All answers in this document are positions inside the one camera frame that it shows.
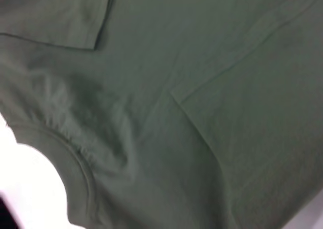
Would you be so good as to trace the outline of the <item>dark green shirt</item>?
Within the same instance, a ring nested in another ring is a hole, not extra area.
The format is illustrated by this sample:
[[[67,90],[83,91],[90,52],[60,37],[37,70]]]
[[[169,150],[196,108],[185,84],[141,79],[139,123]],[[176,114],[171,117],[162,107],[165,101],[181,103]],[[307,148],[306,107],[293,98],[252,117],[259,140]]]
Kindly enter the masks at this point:
[[[85,229],[281,229],[323,189],[323,0],[0,0],[0,113]]]

